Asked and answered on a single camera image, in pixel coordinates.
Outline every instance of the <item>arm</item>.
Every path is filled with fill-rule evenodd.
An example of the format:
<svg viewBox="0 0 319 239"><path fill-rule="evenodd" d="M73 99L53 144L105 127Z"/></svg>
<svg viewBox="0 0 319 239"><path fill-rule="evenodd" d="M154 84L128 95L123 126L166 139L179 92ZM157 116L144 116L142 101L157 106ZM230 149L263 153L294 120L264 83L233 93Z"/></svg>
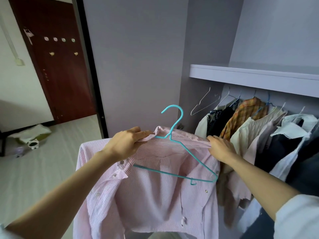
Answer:
<svg viewBox="0 0 319 239"><path fill-rule="evenodd" d="M211 155L217 160L231 166L237 172L273 220L276 219L277 211L287 201L300 194L299 191L285 182L257 168L237 155L230 142L217 136L208 136L207 139L212 145L212 148L209 148Z"/></svg>
<svg viewBox="0 0 319 239"><path fill-rule="evenodd" d="M141 132L139 127L117 133L102 151L6 229L24 239L61 238L103 173L117 161L132 156L143 144L136 141L151 133Z"/></svg>

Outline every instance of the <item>closet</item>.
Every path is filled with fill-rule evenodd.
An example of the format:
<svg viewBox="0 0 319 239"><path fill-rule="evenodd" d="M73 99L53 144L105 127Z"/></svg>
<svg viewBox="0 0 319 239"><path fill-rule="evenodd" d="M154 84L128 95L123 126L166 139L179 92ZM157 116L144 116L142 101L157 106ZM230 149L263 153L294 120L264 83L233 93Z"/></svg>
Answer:
<svg viewBox="0 0 319 239"><path fill-rule="evenodd" d="M230 91L319 117L319 0L77 2L110 137L137 125L171 127L178 111L160 113L171 104L194 133L214 108L190 115L209 88L198 110Z"/></svg>

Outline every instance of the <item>floor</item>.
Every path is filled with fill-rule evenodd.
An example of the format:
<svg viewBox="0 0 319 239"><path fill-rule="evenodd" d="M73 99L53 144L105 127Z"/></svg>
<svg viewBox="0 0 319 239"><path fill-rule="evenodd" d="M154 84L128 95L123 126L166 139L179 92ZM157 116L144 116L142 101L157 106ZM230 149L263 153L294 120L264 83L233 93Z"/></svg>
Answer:
<svg viewBox="0 0 319 239"><path fill-rule="evenodd" d="M46 141L23 157L15 158L16 142L7 141L7 156L0 157L0 222L5 225L75 171L83 142L101 139L96 115L50 129L52 134ZM71 238L72 225L63 236Z"/></svg>

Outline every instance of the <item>dark red door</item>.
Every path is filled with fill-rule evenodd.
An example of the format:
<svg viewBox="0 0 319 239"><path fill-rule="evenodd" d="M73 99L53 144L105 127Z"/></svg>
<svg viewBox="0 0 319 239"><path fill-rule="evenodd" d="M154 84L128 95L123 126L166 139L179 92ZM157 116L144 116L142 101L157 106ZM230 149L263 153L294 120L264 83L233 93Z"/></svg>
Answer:
<svg viewBox="0 0 319 239"><path fill-rule="evenodd" d="M96 114L73 5L56 0L10 3L54 119L62 123Z"/></svg>

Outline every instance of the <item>hand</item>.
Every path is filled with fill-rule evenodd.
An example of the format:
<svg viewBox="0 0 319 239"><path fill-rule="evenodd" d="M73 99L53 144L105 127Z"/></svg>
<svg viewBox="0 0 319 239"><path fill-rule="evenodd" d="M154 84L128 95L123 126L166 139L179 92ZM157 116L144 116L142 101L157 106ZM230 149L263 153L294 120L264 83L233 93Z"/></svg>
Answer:
<svg viewBox="0 0 319 239"><path fill-rule="evenodd" d="M207 139L211 143L209 152L217 160L229 164L232 158L236 158L238 155L233 144L225 139L219 138L218 136L208 136Z"/></svg>
<svg viewBox="0 0 319 239"><path fill-rule="evenodd" d="M142 131L138 126L129 130L118 132L105 145L101 152L109 155L114 162L118 162L136 153L137 149L146 142L137 142L152 134L152 131Z"/></svg>

